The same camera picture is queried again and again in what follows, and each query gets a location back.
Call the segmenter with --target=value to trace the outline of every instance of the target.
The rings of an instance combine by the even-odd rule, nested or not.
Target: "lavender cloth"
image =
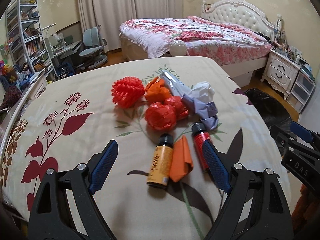
[[[217,107],[212,101],[210,103],[204,103],[197,98],[192,98],[188,95],[183,95],[181,101],[187,106],[190,111],[198,114],[201,117],[201,122],[211,131],[217,128],[218,117],[217,117]]]

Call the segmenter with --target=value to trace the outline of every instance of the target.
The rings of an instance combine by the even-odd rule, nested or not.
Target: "crumpled red plastic bag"
[[[117,80],[112,85],[112,102],[121,108],[129,108],[144,95],[142,81],[136,77],[125,77]]]
[[[174,111],[176,113],[177,120],[182,120],[189,115],[188,109],[185,107],[185,105],[181,101],[181,97],[179,96],[172,96],[170,98],[167,98],[164,101],[165,105],[173,106]]]
[[[170,105],[163,105],[160,102],[151,104],[146,110],[146,121],[152,129],[157,131],[168,131],[177,123],[174,108]]]

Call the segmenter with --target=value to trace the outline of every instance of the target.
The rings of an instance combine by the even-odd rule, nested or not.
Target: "gray office chair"
[[[102,55],[103,48],[107,45],[107,41],[102,39],[99,35],[99,26],[88,29],[83,34],[83,43],[85,46],[89,47],[80,52],[80,57],[90,57],[90,59],[81,65],[84,69],[88,67],[89,69],[96,68],[103,65],[108,57]]]

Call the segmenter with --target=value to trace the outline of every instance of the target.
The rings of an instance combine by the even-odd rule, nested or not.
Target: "white shelving unit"
[[[301,113],[314,88],[315,83],[299,71],[296,82],[294,83],[290,95],[287,98],[287,102],[292,105],[298,113]]]
[[[14,38],[12,47],[10,48],[11,58],[14,64],[19,66],[27,63],[31,72],[35,73],[36,70],[34,69],[34,63],[37,60],[41,59],[44,60],[44,65],[46,66],[46,72],[44,74],[47,77],[50,73],[54,71],[56,73],[56,69],[49,57],[48,51],[44,44],[44,39],[42,37],[42,29],[39,22],[39,17],[34,19],[21,19],[22,11],[24,13],[29,13],[32,11],[38,10],[37,3],[22,3],[21,0],[14,0],[12,4],[8,6],[5,11],[5,24],[6,24],[6,34],[7,40]],[[39,31],[40,33],[31,37],[26,37],[24,35],[24,31],[29,28],[33,27],[35,24],[39,24]],[[28,53],[28,45],[33,42],[37,41],[37,52],[32,54]]]

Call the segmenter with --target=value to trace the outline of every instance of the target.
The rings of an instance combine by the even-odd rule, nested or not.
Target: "orange folded cloth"
[[[170,169],[170,179],[178,182],[193,170],[187,138],[183,135],[173,146],[173,158]]]
[[[146,100],[152,104],[156,102],[162,102],[166,100],[167,98],[171,97],[171,93],[169,89],[167,89],[164,86],[164,80],[160,79],[159,81],[158,77],[154,78],[147,86],[146,86],[146,92],[147,94],[144,96]]]

